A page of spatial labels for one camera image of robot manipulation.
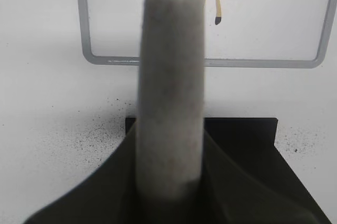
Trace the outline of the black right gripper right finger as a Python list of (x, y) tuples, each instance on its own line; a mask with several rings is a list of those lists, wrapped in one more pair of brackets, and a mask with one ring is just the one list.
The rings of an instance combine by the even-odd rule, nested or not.
[(204, 133), (202, 223), (330, 223), (306, 191), (277, 177), (264, 182)]

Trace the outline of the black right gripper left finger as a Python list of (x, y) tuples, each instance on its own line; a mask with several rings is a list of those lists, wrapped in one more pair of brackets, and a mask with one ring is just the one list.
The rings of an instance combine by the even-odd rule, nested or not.
[(135, 126), (88, 178), (26, 223), (139, 223), (135, 186)]

